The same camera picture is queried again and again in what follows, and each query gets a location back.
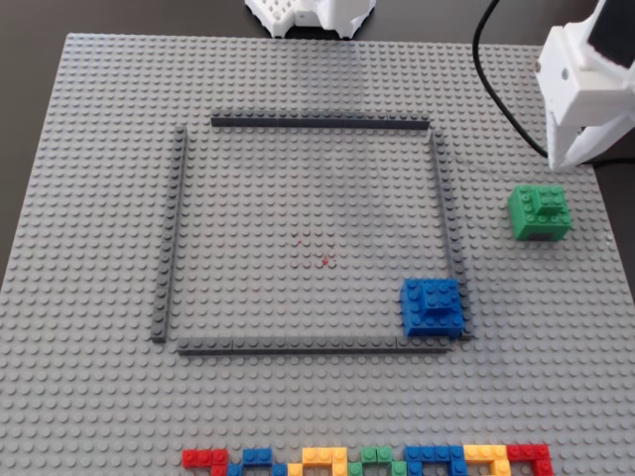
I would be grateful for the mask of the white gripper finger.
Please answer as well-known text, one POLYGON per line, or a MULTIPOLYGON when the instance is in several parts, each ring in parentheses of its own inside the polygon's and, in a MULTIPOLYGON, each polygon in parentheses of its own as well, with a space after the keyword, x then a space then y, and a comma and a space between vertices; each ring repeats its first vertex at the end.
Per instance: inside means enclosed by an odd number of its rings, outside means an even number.
POLYGON ((578 126, 561 125, 553 112, 547 113, 547 155, 553 172, 561 172, 574 166, 570 149, 579 131, 578 126))
POLYGON ((602 126, 586 127, 568 150, 568 165, 578 166, 607 151, 634 128, 634 115, 620 115, 602 126))

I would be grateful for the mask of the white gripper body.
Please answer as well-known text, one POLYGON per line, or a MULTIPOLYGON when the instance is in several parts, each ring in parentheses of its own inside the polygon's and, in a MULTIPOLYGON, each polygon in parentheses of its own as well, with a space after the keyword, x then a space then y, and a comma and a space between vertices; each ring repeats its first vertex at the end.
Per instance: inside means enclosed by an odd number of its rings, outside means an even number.
POLYGON ((599 126, 634 107, 634 3, 600 1, 584 21, 551 28, 536 72, 560 126, 599 126))

